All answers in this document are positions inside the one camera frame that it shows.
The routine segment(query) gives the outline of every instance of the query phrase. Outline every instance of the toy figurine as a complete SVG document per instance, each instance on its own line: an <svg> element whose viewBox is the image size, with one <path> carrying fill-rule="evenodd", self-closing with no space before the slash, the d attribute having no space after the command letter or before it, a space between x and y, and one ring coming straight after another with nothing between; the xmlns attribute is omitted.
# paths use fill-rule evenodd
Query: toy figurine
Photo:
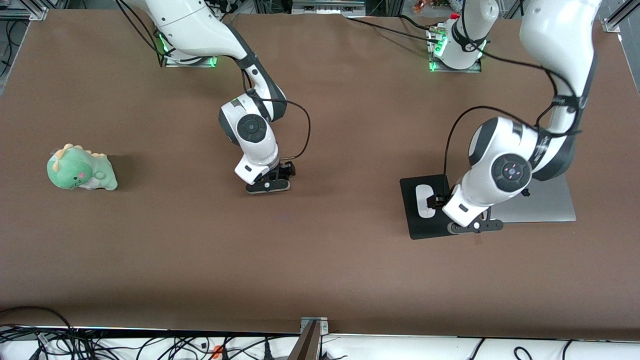
<svg viewBox="0 0 640 360"><path fill-rule="evenodd" d="M118 186L113 167L105 154L92 153L70 143L51 156L47 173L53 185L61 189L114 190Z"/></svg>

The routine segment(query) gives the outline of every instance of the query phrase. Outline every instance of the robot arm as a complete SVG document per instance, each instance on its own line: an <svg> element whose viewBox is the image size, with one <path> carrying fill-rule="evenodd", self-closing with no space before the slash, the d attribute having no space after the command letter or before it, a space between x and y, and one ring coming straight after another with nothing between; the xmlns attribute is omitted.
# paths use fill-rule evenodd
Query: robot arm
<svg viewBox="0 0 640 360"><path fill-rule="evenodd" d="M533 0L520 41L550 75L556 96L548 128L531 128L502 117L478 128L469 147L469 170L455 185L443 211L463 227L490 206L519 194L535 178L549 180L571 165L575 134L591 87L596 59L591 41L600 0Z"/></svg>
<svg viewBox="0 0 640 360"><path fill-rule="evenodd" d="M128 3L147 12L164 38L180 53L191 57L224 55L236 61L255 84L248 91L251 95L242 94L223 105L218 117L229 140L244 152L236 174L246 183L254 184L279 166L278 145L269 123L284 115L287 104L261 99L286 98L242 36L231 25L216 19L202 0L128 0Z"/></svg>

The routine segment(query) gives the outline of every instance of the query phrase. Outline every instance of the metal frame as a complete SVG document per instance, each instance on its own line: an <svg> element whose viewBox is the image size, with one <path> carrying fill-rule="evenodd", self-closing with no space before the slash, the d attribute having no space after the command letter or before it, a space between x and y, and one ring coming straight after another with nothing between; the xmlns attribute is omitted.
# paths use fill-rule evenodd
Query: metal frame
<svg viewBox="0 0 640 360"><path fill-rule="evenodd" d="M70 0L14 0L19 7L0 10L0 20L44 20L49 9L66 9Z"/></svg>
<svg viewBox="0 0 640 360"><path fill-rule="evenodd" d="M323 332L329 330L326 318L302 318L302 334L287 360L318 360Z"/></svg>
<svg viewBox="0 0 640 360"><path fill-rule="evenodd" d="M640 7L640 0L627 0L611 16L602 21L602 29L607 33L619 33L621 22Z"/></svg>

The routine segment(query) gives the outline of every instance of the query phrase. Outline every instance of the brown table surface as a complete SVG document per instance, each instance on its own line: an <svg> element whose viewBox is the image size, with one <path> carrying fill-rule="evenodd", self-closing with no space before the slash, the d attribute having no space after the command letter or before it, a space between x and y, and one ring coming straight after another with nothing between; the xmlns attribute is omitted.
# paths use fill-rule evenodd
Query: brown table surface
<svg viewBox="0 0 640 360"><path fill-rule="evenodd" d="M568 171L578 221L412 241L399 179L442 171L471 106L533 122L547 77L493 60L432 73L420 40L339 15L234 22L312 115L288 192L248 195L234 174L242 153L217 120L242 93L233 61L160 69L114 11L31 24L0 97L0 306L51 306L74 325L295 331L327 316L341 332L640 338L640 99L617 35L594 29L600 63ZM498 21L488 49L531 61L519 25ZM494 115L463 121L451 179ZM273 128L281 154L299 151L300 110ZM45 164L67 142L110 155L118 190L54 187Z"/></svg>

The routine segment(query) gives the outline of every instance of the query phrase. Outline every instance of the silver laptop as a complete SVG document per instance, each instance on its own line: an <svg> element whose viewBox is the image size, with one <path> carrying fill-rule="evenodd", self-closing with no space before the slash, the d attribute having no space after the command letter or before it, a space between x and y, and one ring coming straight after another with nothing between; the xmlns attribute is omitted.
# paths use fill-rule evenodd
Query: silver laptop
<svg viewBox="0 0 640 360"><path fill-rule="evenodd" d="M575 221L569 185L563 175L548 181L531 180L528 197L518 194L492 206L491 217L502 222Z"/></svg>

